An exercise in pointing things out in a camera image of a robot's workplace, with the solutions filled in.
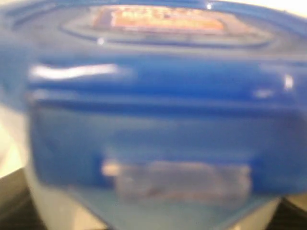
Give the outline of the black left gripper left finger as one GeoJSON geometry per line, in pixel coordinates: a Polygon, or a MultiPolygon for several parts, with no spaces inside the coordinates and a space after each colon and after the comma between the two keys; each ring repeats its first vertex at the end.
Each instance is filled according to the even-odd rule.
{"type": "Polygon", "coordinates": [[[23,169],[0,179],[0,228],[2,230],[45,230],[32,201],[23,169]]]}

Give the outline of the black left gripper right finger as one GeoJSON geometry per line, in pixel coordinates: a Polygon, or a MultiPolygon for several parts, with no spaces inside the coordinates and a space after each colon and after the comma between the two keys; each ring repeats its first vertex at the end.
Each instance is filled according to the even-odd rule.
{"type": "Polygon", "coordinates": [[[306,230],[307,197],[288,196],[284,198],[276,214],[276,230],[306,230]]]}

